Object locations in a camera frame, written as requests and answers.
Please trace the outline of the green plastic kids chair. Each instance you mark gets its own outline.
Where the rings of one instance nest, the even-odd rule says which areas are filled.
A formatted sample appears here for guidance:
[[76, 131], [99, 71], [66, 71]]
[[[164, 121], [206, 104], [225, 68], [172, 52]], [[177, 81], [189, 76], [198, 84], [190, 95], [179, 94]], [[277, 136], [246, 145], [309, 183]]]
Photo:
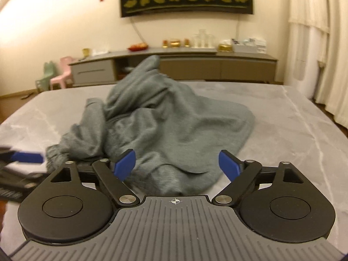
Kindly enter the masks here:
[[52, 61], [46, 62], [44, 64], [44, 75], [39, 80], [35, 81], [35, 86], [38, 93], [49, 91], [50, 81], [52, 78], [56, 76], [57, 76], [57, 69], [55, 64]]

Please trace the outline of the long grey TV cabinet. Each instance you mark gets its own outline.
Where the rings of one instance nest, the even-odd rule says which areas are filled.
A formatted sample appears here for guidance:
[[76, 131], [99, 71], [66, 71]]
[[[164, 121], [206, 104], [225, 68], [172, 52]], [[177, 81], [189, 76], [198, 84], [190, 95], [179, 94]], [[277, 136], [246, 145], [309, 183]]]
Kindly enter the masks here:
[[159, 70], [174, 80], [275, 83], [278, 60], [267, 54], [219, 52], [199, 48], [151, 48], [116, 51], [70, 63], [74, 85], [113, 84], [151, 55], [160, 57]]

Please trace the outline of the gold cup on cabinet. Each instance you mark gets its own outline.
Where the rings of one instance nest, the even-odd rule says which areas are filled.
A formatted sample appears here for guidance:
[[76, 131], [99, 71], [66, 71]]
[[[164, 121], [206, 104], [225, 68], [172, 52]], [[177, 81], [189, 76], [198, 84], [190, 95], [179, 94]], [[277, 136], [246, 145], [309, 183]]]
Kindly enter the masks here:
[[90, 49], [89, 48], [83, 48], [82, 52], [83, 52], [84, 58], [87, 58], [90, 56]]

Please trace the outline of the white tissue box clutter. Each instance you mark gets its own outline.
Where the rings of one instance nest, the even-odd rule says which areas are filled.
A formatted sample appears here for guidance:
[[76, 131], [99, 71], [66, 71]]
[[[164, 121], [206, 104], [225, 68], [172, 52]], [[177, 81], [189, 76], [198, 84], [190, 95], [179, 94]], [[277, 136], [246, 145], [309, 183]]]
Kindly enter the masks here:
[[247, 54], [266, 54], [267, 42], [258, 38], [247, 38], [244, 40], [222, 40], [218, 44], [218, 51], [232, 51]]

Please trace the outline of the red plate of fruit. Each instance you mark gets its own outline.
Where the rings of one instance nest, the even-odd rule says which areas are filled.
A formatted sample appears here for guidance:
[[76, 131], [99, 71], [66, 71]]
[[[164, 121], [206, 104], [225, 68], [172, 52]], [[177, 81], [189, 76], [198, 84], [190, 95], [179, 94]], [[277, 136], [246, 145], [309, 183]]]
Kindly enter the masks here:
[[138, 43], [138, 44], [133, 44], [131, 45], [128, 50], [130, 52], [138, 52], [138, 51], [144, 51], [148, 49], [148, 44], [147, 43]]

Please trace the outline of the clear glass cups set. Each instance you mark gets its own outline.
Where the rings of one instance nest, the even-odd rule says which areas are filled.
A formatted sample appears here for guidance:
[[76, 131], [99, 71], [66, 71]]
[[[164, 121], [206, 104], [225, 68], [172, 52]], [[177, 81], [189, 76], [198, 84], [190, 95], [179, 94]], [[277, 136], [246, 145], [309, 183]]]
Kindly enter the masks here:
[[215, 36], [207, 33], [206, 30], [200, 29], [198, 33], [192, 36], [192, 48], [213, 49], [215, 45]]

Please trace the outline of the cream white curtain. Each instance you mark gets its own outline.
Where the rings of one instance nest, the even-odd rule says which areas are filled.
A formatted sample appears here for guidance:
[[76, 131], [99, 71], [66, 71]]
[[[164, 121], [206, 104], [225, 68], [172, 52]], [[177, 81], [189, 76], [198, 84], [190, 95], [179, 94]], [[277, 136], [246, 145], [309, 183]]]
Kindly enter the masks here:
[[290, 0], [284, 83], [347, 127], [347, 0]]

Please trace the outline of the gold ornaments on cabinet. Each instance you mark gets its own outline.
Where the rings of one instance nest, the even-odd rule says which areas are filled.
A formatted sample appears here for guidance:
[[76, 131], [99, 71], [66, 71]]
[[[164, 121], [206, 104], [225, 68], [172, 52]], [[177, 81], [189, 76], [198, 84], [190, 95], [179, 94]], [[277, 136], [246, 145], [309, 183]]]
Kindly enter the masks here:
[[190, 41], [186, 38], [183, 41], [180, 39], [163, 40], [163, 48], [180, 48], [180, 47], [190, 47]]

